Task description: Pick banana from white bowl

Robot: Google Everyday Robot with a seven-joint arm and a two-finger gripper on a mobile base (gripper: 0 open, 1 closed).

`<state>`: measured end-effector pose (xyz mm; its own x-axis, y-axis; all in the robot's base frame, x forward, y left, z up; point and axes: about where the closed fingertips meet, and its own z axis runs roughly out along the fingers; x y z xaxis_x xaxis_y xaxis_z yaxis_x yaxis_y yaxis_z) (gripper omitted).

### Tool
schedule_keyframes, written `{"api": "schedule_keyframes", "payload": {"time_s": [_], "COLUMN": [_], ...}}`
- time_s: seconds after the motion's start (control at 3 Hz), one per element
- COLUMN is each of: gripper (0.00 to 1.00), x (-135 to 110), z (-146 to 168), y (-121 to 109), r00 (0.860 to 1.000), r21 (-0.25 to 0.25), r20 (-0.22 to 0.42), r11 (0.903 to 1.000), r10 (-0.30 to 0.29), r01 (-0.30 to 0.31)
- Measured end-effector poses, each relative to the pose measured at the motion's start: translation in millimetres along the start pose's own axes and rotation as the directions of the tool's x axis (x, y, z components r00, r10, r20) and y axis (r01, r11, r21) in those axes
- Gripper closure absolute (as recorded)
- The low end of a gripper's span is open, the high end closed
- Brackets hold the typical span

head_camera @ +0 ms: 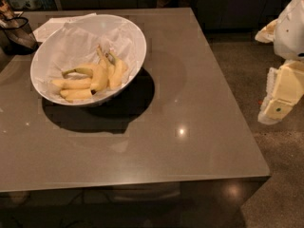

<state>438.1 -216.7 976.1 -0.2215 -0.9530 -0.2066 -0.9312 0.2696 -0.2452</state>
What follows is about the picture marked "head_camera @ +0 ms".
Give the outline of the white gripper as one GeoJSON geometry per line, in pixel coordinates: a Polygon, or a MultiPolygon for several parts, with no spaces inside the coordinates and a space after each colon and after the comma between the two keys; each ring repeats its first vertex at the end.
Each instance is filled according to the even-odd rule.
{"type": "Polygon", "coordinates": [[[292,0],[255,40],[274,42],[275,54],[287,60],[279,68],[269,69],[267,95],[257,116],[262,124],[277,124],[304,96],[304,63],[299,62],[304,60],[304,0],[292,0]]]}

